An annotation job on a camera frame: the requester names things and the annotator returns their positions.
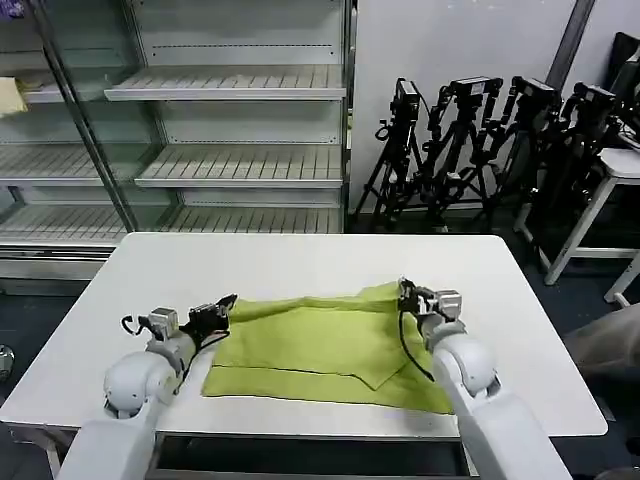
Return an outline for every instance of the yellow cloth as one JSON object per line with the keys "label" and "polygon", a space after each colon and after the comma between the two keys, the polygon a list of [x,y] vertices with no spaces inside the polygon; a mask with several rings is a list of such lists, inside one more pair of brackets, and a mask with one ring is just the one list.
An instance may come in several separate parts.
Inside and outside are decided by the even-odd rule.
{"label": "yellow cloth", "polygon": [[0,118],[11,113],[26,111],[27,105],[18,90],[16,79],[0,77]]}
{"label": "yellow cloth", "polygon": [[[238,301],[202,394],[369,403],[451,413],[444,391],[405,355],[398,334],[398,286],[354,297]],[[427,370],[431,355],[412,317],[408,348]]]}

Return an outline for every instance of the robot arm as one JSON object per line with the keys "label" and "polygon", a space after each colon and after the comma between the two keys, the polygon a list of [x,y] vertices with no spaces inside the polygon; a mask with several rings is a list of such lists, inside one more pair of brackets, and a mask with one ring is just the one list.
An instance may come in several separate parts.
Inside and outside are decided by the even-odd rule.
{"label": "robot arm", "polygon": [[495,361],[467,334],[455,291],[400,281],[401,312],[413,314],[433,354],[434,377],[453,404],[458,429],[478,473],[492,480],[570,480],[560,456],[526,404],[505,388]]}
{"label": "robot arm", "polygon": [[157,308],[140,317],[140,328],[123,319],[133,335],[152,334],[144,352],[123,357],[105,375],[106,404],[102,418],[80,429],[67,453],[58,480],[142,480],[153,456],[156,424],[184,381],[191,361],[215,342],[204,340],[216,332],[228,335],[228,312],[236,296],[189,312],[190,321],[178,326],[174,310]]}

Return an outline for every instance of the white wall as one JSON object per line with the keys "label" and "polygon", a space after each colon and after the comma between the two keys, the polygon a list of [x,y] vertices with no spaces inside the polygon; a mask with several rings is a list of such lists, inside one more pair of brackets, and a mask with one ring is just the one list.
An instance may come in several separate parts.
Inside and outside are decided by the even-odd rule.
{"label": "white wall", "polygon": [[565,83],[565,98],[571,95],[577,82],[600,85],[604,80],[613,40],[618,32],[640,38],[638,0],[596,2]]}
{"label": "white wall", "polygon": [[[504,78],[504,98],[515,75],[545,79],[573,6],[574,0],[361,0],[350,207],[383,148],[373,134],[389,118],[397,77],[414,80],[430,105],[441,85],[481,75]],[[501,110],[502,103],[494,117]]]}

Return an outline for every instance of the display shelf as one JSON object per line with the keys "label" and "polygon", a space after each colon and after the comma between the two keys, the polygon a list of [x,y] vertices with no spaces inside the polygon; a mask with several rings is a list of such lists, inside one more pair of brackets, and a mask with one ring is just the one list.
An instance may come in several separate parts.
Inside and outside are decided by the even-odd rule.
{"label": "display shelf", "polygon": [[341,65],[145,68],[104,92],[126,100],[341,100]]}
{"label": "display shelf", "polygon": [[[22,96],[28,104],[64,102],[51,72],[25,71],[15,76]],[[105,74],[102,69],[73,70],[72,77],[76,92],[80,99],[85,101],[104,98],[104,90],[111,86],[111,76]]]}
{"label": "display shelf", "polygon": [[[106,144],[114,176],[132,179],[140,171],[137,160],[144,144]],[[0,145],[0,185],[102,186],[91,157],[83,144]]]}
{"label": "display shelf", "polygon": [[168,145],[140,187],[340,188],[339,145]]}
{"label": "display shelf", "polygon": [[340,208],[184,206],[162,232],[341,233]]}
{"label": "display shelf", "polygon": [[0,245],[115,246],[127,234],[110,205],[25,205],[0,224]]}

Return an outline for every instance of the black tripod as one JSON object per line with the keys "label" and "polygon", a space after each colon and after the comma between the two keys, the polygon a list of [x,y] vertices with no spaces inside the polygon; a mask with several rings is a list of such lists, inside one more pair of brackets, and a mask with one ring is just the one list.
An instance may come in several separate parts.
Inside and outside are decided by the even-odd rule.
{"label": "black tripod", "polygon": [[[502,140],[504,129],[500,122],[491,119],[502,83],[501,78],[476,77],[457,80],[440,89],[438,103],[429,119],[428,130],[431,131],[431,140],[423,146],[427,151],[425,165],[434,168],[449,142],[451,146],[438,172],[431,175],[432,179],[425,178],[422,198],[426,202],[427,218],[430,222],[442,223],[444,211],[454,203],[476,202],[476,199],[462,199],[467,189],[480,197],[483,206],[489,201],[484,168],[496,158],[497,152],[504,143]],[[487,101],[478,131],[475,126],[476,114],[482,106],[485,94],[487,94]],[[441,138],[442,115],[452,98],[455,98],[458,106],[458,116],[451,122],[444,138]],[[485,151],[484,146],[488,135],[492,136],[493,141],[491,148]],[[458,173],[460,154],[467,139],[471,139],[473,147],[471,166],[463,168]],[[478,187],[473,184],[476,179]]]}
{"label": "black tripod", "polygon": [[[392,228],[397,216],[402,211],[402,205],[413,197],[415,182],[408,178],[412,153],[418,170],[422,168],[422,159],[415,135],[419,111],[420,94],[415,85],[404,78],[399,78],[396,81],[395,96],[391,102],[391,122],[388,124],[386,121],[381,121],[382,127],[376,132],[376,138],[386,144],[364,186],[364,192],[353,214],[354,223],[362,212],[369,194],[377,197],[370,221],[370,230],[378,224],[381,215],[384,217],[385,225]],[[375,183],[383,168],[384,174],[377,190]]]}
{"label": "black tripod", "polygon": [[[547,175],[536,195],[529,221],[543,225],[549,213],[573,210],[588,204],[588,197],[601,178],[595,167],[604,142],[617,137],[616,97],[599,87],[578,83],[562,111],[560,133],[546,147]],[[577,112],[573,127],[571,119]]]}
{"label": "black tripod", "polygon": [[505,127],[511,120],[515,105],[518,111],[514,122],[506,129],[502,145],[512,136],[513,145],[502,169],[494,169],[496,190],[488,204],[473,221],[487,216],[488,227],[495,209],[509,196],[517,196],[516,209],[522,206],[526,195],[536,186],[537,172],[542,161],[540,145],[544,140],[543,131],[556,124],[562,97],[554,88],[535,79],[514,77],[505,104],[500,124]]}

